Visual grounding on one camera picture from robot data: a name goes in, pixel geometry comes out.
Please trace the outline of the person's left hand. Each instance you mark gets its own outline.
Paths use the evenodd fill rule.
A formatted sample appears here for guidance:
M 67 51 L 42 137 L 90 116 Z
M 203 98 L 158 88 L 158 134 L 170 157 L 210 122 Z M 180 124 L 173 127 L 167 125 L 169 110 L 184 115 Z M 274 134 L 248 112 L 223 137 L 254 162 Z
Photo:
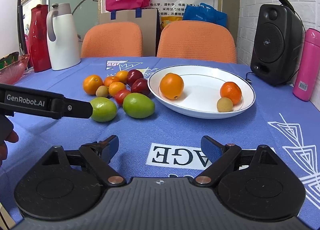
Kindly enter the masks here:
M 0 144 L 0 165 L 2 165 L 3 161 L 6 160 L 8 156 L 7 142 L 16 143 L 18 140 L 18 134 L 12 130 L 8 137 Z

